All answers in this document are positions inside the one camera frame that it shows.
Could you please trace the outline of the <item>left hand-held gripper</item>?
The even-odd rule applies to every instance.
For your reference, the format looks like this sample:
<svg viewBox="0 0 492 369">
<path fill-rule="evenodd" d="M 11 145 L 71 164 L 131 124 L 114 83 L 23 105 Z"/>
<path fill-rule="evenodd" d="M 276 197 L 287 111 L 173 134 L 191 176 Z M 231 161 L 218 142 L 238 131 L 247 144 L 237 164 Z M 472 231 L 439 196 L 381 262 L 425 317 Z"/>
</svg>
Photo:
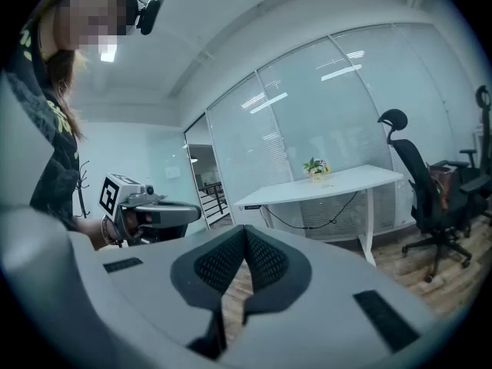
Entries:
<svg viewBox="0 0 492 369">
<path fill-rule="evenodd" d="M 167 201 L 151 185 L 138 183 L 124 175 L 108 174 L 102 185 L 99 206 L 129 245 L 152 244 L 183 238 L 188 224 L 201 218 L 194 204 Z M 133 209 L 141 226 L 141 237 L 132 240 L 126 231 L 123 210 Z"/>
</svg>

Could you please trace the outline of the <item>person's black printed shirt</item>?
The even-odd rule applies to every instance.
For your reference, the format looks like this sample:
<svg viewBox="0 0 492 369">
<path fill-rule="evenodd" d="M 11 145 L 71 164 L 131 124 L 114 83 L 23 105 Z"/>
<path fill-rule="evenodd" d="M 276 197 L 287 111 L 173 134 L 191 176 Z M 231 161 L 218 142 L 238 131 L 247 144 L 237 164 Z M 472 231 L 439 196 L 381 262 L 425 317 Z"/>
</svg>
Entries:
<svg viewBox="0 0 492 369">
<path fill-rule="evenodd" d="M 60 1 L 46 2 L 0 69 L 0 205 L 28 205 L 74 231 L 82 133 L 68 105 L 79 56 L 69 29 Z"/>
</svg>

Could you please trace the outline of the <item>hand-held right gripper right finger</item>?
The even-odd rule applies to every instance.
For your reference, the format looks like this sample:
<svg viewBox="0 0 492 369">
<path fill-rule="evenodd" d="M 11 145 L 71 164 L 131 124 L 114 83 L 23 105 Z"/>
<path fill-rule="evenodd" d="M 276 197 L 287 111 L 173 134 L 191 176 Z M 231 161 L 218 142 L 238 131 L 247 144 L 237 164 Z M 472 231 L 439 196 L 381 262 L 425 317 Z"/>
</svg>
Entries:
<svg viewBox="0 0 492 369">
<path fill-rule="evenodd" d="M 284 310 L 248 315 L 226 351 L 232 369 L 418 369 L 450 340 L 458 317 L 440 319 L 417 295 L 362 257 L 329 244 L 258 227 L 275 244 L 304 255 L 280 291 L 260 296 Z"/>
</svg>

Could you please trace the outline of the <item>black coat rack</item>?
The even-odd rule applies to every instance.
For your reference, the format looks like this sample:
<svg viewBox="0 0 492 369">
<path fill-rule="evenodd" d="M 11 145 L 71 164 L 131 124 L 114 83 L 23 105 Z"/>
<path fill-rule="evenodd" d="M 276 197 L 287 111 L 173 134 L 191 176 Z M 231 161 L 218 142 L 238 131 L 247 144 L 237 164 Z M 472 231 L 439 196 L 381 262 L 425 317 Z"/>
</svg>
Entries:
<svg viewBox="0 0 492 369">
<path fill-rule="evenodd" d="M 75 186 L 75 192 L 78 195 L 78 202 L 79 202 L 79 207 L 81 210 L 81 214 L 77 215 L 77 218 L 84 218 L 86 219 L 90 215 L 90 211 L 88 211 L 85 207 L 85 201 L 84 201 L 84 196 L 83 196 L 83 190 L 89 187 L 89 184 L 85 184 L 85 181 L 87 179 L 86 174 L 87 174 L 87 168 L 86 165 L 89 163 L 89 161 L 85 161 L 80 165 L 79 168 L 79 177 Z"/>
</svg>

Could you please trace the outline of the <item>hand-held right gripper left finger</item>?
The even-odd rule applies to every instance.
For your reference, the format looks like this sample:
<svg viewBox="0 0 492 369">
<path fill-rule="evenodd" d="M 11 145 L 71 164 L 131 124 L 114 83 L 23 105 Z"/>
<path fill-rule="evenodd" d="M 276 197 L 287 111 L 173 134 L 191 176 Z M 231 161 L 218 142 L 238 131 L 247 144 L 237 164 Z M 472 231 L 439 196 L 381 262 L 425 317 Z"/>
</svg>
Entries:
<svg viewBox="0 0 492 369">
<path fill-rule="evenodd" d="M 89 369 L 245 369 L 230 361 L 221 299 L 238 264 L 242 227 L 95 251 L 69 236 L 72 287 L 82 295 L 77 362 Z M 221 281 L 220 275 L 227 280 Z"/>
</svg>

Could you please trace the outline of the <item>person's left forearm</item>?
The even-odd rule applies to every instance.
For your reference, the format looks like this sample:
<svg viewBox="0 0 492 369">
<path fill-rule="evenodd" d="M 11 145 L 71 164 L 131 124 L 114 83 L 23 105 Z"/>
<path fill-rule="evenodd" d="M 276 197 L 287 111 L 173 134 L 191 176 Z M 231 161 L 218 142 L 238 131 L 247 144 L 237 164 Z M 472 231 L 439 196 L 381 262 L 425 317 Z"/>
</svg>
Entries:
<svg viewBox="0 0 492 369">
<path fill-rule="evenodd" d="M 76 231 L 88 236 L 96 251 L 110 245 L 119 246 L 122 243 L 115 226 L 107 216 L 100 220 L 74 218 L 74 223 Z"/>
</svg>

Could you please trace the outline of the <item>brown bag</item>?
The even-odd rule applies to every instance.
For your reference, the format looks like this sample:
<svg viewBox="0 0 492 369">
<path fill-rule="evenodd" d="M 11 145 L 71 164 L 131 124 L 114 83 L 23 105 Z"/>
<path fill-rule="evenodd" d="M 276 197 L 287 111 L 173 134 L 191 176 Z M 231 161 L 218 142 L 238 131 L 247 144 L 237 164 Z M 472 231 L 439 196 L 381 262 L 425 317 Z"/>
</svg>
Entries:
<svg viewBox="0 0 492 369">
<path fill-rule="evenodd" d="M 427 164 L 430 179 L 437 190 L 440 207 L 450 211 L 459 198 L 459 174 L 455 167 Z"/>
</svg>

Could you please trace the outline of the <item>black mesh office chair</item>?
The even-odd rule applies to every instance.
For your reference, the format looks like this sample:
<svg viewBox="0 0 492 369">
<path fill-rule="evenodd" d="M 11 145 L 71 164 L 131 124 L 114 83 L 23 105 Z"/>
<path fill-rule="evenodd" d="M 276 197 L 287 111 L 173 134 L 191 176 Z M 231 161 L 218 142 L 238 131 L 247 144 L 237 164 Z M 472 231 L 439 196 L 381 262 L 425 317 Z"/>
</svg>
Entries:
<svg viewBox="0 0 492 369">
<path fill-rule="evenodd" d="M 492 97 L 485 85 L 481 85 L 475 93 L 475 99 L 481 110 L 482 139 L 480 145 L 480 161 L 476 167 L 473 155 L 476 149 L 462 149 L 460 153 L 468 155 L 470 163 L 463 161 L 443 160 L 435 164 L 437 168 L 453 167 L 457 169 L 460 178 L 460 191 L 471 194 L 472 205 L 470 215 L 482 215 L 489 219 L 492 227 L 492 210 L 488 205 L 492 201 L 492 129 L 490 128 L 490 112 Z"/>
<path fill-rule="evenodd" d="M 462 267 L 467 268 L 470 265 L 472 254 L 457 243 L 456 232 L 462 231 L 466 236 L 470 234 L 470 197 L 459 192 L 459 198 L 452 209 L 443 211 L 437 190 L 427 171 L 427 164 L 417 147 L 408 139 L 392 138 L 394 132 L 402 131 L 407 127 L 405 113 L 396 108 L 389 109 L 379 117 L 378 121 L 390 127 L 387 144 L 396 151 L 411 175 L 408 183 L 415 197 L 411 216 L 421 233 L 429 235 L 423 240 L 406 244 L 402 247 L 402 253 L 407 254 L 410 249 L 432 245 L 437 248 L 432 272 L 424 278 L 427 283 L 432 282 L 438 272 L 444 247 L 461 254 L 464 257 Z"/>
</svg>

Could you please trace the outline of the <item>white desk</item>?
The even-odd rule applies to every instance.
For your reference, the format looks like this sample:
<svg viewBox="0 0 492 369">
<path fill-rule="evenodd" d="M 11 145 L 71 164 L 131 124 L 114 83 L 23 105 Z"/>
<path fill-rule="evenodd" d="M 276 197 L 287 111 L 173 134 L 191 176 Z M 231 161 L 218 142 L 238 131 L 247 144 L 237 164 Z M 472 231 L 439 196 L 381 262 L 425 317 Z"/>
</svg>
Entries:
<svg viewBox="0 0 492 369">
<path fill-rule="evenodd" d="M 357 236 L 361 243 L 365 259 L 375 265 L 371 252 L 374 236 L 374 189 L 382 185 L 401 181 L 404 176 L 401 173 L 379 168 L 373 165 L 361 165 L 343 171 L 331 173 L 325 181 L 313 183 L 304 179 L 283 184 L 274 184 L 259 188 L 252 194 L 234 203 L 235 206 L 261 204 L 285 204 L 300 201 L 310 201 L 319 198 L 329 198 L 347 193 L 364 192 L 366 194 L 365 232 Z M 321 188 L 322 184 L 335 185 L 336 187 Z"/>
</svg>

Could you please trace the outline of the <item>artificial flowers in pot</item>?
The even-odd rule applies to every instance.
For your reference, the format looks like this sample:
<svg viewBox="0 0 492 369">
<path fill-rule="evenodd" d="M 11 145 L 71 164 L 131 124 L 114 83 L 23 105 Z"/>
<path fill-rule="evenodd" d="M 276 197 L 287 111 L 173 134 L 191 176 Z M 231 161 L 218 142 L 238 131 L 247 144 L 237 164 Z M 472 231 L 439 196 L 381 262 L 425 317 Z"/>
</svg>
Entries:
<svg viewBox="0 0 492 369">
<path fill-rule="evenodd" d="M 311 158 L 309 162 L 303 163 L 303 170 L 313 183 L 325 181 L 331 173 L 328 163 L 319 158 Z"/>
</svg>

